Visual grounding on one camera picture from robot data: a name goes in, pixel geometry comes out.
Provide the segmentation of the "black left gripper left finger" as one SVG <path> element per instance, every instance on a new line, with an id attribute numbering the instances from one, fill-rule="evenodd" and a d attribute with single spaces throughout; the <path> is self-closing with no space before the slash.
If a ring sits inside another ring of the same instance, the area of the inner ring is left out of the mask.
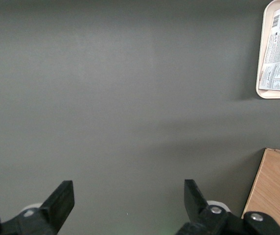
<path id="1" fill-rule="evenodd" d="M 56 235 L 74 207 L 73 181 L 63 181 L 40 205 L 29 205 L 1 222 L 0 235 Z"/>

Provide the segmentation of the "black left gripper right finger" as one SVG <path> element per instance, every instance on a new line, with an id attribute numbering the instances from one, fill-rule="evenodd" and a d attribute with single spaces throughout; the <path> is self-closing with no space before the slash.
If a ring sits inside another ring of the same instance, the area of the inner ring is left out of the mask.
<path id="1" fill-rule="evenodd" d="M 259 211 L 237 217 L 220 205 L 210 205 L 196 182 L 184 182 L 184 205 L 189 217 L 178 235 L 280 235 L 280 225 L 273 217 Z"/>

